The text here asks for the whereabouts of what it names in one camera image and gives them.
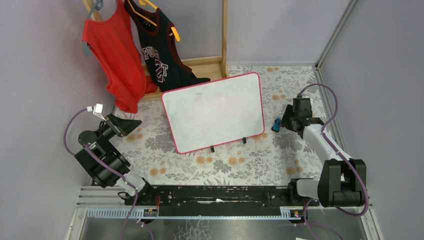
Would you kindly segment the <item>blue and black eraser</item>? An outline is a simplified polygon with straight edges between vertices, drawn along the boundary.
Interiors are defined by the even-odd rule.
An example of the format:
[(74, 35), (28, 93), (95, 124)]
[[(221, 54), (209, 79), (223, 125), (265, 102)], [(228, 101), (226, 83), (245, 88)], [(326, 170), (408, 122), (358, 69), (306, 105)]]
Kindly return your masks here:
[(280, 131), (281, 127), (282, 127), (282, 119), (281, 118), (276, 118), (275, 121), (274, 121), (273, 126), (271, 127), (271, 130), (273, 132), (278, 133)]

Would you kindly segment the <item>pink-framed whiteboard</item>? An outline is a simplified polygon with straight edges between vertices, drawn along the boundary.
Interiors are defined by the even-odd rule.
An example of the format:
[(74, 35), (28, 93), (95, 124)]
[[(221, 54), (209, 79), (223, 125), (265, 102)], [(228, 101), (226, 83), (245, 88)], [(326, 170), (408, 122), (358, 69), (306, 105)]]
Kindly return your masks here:
[(261, 79), (257, 72), (166, 91), (161, 100), (179, 154), (265, 132)]

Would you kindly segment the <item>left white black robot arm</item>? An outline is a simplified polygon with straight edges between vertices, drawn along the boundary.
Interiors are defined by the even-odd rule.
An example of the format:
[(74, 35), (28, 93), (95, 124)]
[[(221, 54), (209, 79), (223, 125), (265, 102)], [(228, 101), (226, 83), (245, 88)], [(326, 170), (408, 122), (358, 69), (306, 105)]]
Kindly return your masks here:
[(78, 142), (82, 150), (74, 155), (97, 185), (102, 188), (121, 187), (127, 199), (153, 199), (154, 188), (132, 172), (130, 162), (110, 140), (128, 136), (142, 123), (138, 119), (123, 119), (109, 114), (100, 122), (97, 130), (85, 130), (79, 134)]

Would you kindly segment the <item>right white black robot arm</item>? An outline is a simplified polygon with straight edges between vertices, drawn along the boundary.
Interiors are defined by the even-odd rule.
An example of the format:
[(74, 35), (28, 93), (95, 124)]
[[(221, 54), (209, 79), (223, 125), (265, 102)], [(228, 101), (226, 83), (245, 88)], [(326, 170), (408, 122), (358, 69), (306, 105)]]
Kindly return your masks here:
[(318, 180), (293, 178), (290, 181), (288, 186), (294, 196), (317, 200), (323, 207), (361, 207), (367, 204), (365, 162), (352, 158), (337, 145), (330, 132), (323, 128), (324, 122), (313, 117), (309, 98), (293, 98), (282, 119), (276, 120), (274, 126), (297, 133), (322, 162)]

